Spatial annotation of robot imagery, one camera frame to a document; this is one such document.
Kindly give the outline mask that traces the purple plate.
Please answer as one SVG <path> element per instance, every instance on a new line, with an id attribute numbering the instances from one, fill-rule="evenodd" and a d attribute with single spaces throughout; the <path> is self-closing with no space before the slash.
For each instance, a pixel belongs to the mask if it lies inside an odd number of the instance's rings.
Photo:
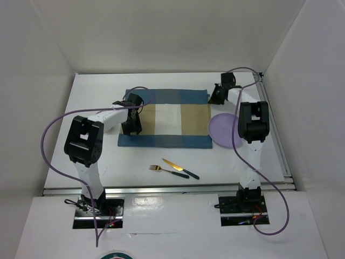
<path id="1" fill-rule="evenodd" d="M 231 113 L 220 113 L 213 116 L 208 123 L 211 139 L 225 148 L 233 148 L 232 126 L 235 116 Z"/>

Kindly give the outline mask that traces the blue tan checked placemat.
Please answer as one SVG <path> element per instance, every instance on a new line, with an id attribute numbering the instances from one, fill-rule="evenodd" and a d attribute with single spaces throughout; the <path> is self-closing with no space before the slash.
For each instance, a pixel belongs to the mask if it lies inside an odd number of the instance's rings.
<path id="1" fill-rule="evenodd" d="M 131 93 L 146 104 L 139 114 L 142 131 L 131 135 L 120 131 L 119 147 L 212 148 L 207 90 L 135 89 Z"/>

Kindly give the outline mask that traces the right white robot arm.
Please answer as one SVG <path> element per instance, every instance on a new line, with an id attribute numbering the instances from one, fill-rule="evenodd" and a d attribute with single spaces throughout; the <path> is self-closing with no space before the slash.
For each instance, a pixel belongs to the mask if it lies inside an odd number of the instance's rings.
<path id="1" fill-rule="evenodd" d="M 233 114 L 220 113 L 211 118 L 208 132 L 211 139 L 220 146 L 235 149 L 244 147 L 247 169 L 240 178 L 236 199 L 216 205 L 223 212 L 237 209 L 249 212 L 259 205 L 261 182 L 257 170 L 260 168 L 261 150 L 270 132 L 268 103 L 252 98 L 236 84 L 234 73 L 220 75 L 220 83 L 215 85 L 209 104 L 223 105 L 225 101 L 238 104 Z"/>

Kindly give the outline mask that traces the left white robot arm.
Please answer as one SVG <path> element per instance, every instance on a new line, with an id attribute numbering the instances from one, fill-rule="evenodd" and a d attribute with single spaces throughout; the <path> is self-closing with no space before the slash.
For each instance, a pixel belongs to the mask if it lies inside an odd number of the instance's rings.
<path id="1" fill-rule="evenodd" d="M 64 152 L 75 165 L 82 183 L 81 199 L 94 215 L 106 210 L 106 193 L 101 184 L 98 160 L 102 153 L 104 133 L 120 124 L 124 135 L 142 131 L 138 110 L 143 99 L 130 93 L 123 101 L 116 101 L 109 111 L 89 117 L 73 118 L 64 146 Z"/>

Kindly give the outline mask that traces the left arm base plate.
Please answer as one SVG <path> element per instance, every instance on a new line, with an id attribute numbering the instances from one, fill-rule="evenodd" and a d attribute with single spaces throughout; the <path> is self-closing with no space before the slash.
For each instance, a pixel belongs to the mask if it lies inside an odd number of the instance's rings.
<path id="1" fill-rule="evenodd" d="M 81 197 L 78 197 L 76 201 L 65 199 L 64 202 L 75 206 L 73 229 L 94 228 L 92 207 L 84 203 Z M 104 208 L 96 209 L 97 228 L 103 229 L 105 226 L 112 229 L 122 228 L 124 203 L 124 199 L 108 199 Z"/>

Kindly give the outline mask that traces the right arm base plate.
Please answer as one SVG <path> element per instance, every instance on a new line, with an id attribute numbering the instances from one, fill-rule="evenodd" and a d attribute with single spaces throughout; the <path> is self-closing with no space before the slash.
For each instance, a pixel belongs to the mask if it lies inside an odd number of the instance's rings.
<path id="1" fill-rule="evenodd" d="M 261 196 L 259 201 L 248 204 L 239 204 L 235 196 L 220 196 L 218 204 L 214 208 L 220 212 L 222 227 L 227 226 L 249 226 L 256 224 L 269 224 L 265 198 Z"/>

